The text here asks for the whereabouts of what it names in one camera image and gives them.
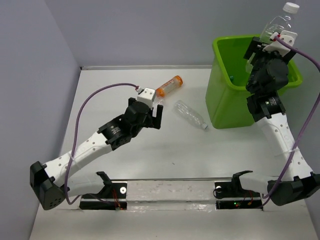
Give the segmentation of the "clear bottle green-blue label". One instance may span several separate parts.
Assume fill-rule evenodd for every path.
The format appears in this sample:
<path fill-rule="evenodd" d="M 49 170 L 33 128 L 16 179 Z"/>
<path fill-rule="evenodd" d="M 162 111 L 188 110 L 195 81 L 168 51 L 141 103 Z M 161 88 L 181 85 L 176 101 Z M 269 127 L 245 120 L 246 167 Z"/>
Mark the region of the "clear bottle green-blue label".
<path fill-rule="evenodd" d="M 282 8 L 282 14 L 276 16 L 274 19 L 272 19 L 269 23 L 266 24 L 265 28 L 263 29 L 261 35 L 260 35 L 260 41 L 263 43 L 262 48 L 259 50 L 263 50 L 264 47 L 266 47 L 268 44 L 270 44 L 272 41 L 270 40 L 270 36 L 274 32 L 281 33 L 283 30 L 291 31 L 292 32 L 292 22 L 293 17 L 295 14 L 298 13 L 300 6 L 296 3 L 292 2 L 286 2 L 285 5 Z M 254 59 L 256 53 L 253 53 L 249 60 L 247 60 L 245 70 L 247 73 L 251 73 L 254 63 L 252 63 L 252 60 Z M 289 56 L 289 53 L 286 54 L 284 57 L 284 61 L 288 63 L 292 56 Z"/>

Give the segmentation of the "clear bottle without label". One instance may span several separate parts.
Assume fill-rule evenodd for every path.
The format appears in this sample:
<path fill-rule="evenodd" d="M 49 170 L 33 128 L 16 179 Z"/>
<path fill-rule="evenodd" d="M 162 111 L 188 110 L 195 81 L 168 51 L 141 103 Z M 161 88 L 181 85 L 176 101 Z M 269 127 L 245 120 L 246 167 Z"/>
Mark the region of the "clear bottle without label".
<path fill-rule="evenodd" d="M 181 118 L 186 120 L 193 127 L 202 130 L 206 130 L 208 128 L 208 124 L 204 121 L 203 117 L 183 101 L 178 100 L 174 104 L 173 109 Z"/>

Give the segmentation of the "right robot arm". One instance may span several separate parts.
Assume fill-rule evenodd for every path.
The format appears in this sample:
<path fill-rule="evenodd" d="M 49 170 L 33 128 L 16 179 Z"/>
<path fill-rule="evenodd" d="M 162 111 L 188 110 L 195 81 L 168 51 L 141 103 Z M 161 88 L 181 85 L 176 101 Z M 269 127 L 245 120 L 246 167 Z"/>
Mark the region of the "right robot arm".
<path fill-rule="evenodd" d="M 270 43 L 263 43 L 254 37 L 244 55 L 253 57 L 253 65 L 246 90 L 250 92 L 247 107 L 254 123 L 266 136 L 275 158 L 285 163 L 278 179 L 255 174 L 246 170 L 233 174 L 230 190 L 235 196 L 247 191 L 260 193 L 262 198 L 271 200 L 277 206 L 309 198 L 320 189 L 320 176 L 314 173 L 298 148 L 299 141 L 310 122 L 318 104 L 317 99 L 294 138 L 278 90 L 289 83 L 288 63 L 295 54 L 305 53 L 294 48 L 297 33 L 283 30 L 270 36 Z"/>

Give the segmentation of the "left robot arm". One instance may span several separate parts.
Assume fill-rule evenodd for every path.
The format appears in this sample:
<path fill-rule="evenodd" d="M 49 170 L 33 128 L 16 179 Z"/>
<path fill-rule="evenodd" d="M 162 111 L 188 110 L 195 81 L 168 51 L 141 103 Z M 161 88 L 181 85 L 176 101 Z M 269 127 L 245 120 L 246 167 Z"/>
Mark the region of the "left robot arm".
<path fill-rule="evenodd" d="M 160 129 L 163 106 L 153 107 L 131 97 L 124 114 L 101 126 L 75 150 L 46 163 L 30 166 L 29 183 L 44 210 L 51 210 L 67 197 L 90 194 L 104 198 L 110 194 L 112 182 L 103 171 L 82 180 L 72 176 L 95 159 L 128 144 L 143 128 Z"/>

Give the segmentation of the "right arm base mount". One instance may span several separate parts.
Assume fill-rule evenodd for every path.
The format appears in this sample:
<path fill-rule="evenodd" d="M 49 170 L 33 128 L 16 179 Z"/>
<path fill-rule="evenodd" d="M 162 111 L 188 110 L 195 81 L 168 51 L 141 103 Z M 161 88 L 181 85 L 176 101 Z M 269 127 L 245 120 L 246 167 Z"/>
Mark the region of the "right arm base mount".
<path fill-rule="evenodd" d="M 228 181 L 217 181 L 212 192 L 217 208 L 263 210 L 266 201 L 262 195 L 267 194 L 268 180 L 267 176 L 245 170 L 234 173 Z"/>

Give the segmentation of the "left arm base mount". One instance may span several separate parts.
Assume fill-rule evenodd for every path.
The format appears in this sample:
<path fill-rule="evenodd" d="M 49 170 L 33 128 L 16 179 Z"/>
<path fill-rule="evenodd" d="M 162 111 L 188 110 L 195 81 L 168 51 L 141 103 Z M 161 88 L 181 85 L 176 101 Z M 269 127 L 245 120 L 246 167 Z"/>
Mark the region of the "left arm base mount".
<path fill-rule="evenodd" d="M 126 210 L 128 182 L 112 181 L 103 171 L 96 174 L 102 179 L 103 188 L 99 193 L 83 195 L 80 199 L 79 208 L 81 210 Z"/>

